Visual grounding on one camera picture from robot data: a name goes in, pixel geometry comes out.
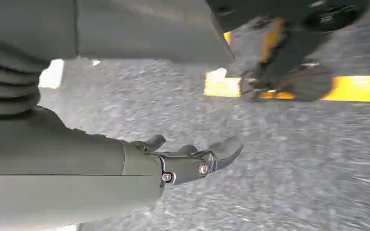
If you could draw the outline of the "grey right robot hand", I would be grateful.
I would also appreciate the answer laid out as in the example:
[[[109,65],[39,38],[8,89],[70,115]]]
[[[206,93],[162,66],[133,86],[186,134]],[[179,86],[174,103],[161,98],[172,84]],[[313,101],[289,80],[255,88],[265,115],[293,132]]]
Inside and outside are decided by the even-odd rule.
[[[234,60],[205,0],[0,0],[0,231],[39,231],[150,207],[166,185],[207,177],[242,150],[235,136],[160,152],[68,128],[39,106],[56,59]]]

